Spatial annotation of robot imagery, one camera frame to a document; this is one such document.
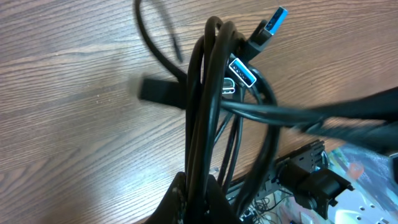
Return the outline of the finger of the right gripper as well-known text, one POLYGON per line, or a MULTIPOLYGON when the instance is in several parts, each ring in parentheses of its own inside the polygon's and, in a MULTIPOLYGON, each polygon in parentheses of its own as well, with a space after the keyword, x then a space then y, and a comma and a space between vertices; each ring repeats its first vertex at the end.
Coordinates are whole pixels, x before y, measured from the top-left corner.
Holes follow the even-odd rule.
POLYGON ((302 133, 340 139, 378 154, 390 156, 397 152, 396 87, 357 100, 319 106, 312 110, 321 114, 321 117, 292 127, 302 133), (380 120, 382 123, 324 128, 323 121, 331 117, 380 120))

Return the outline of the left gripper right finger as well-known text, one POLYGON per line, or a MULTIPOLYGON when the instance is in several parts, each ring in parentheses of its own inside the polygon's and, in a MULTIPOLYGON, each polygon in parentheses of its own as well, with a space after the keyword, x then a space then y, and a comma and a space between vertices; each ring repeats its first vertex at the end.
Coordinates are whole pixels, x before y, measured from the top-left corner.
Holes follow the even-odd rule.
POLYGON ((213 175, 208 176, 206 200, 209 206, 206 223, 242 224, 213 175))

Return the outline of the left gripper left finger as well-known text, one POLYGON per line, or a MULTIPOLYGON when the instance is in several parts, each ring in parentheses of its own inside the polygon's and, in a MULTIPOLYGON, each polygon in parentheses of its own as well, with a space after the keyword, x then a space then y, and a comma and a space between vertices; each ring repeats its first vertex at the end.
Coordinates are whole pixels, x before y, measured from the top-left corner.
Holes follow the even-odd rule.
POLYGON ((186 175, 178 172, 166 191, 159 206, 144 224, 180 224, 183 223, 187 199, 185 196, 186 175))

